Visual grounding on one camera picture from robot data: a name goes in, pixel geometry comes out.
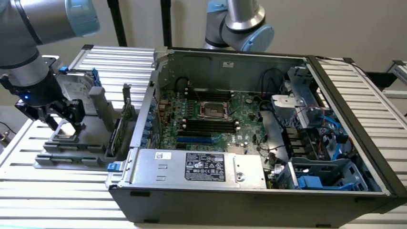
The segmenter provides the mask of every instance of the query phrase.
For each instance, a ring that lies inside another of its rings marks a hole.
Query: warning label
[[[226,181],[223,154],[187,153],[186,179],[195,181]]]

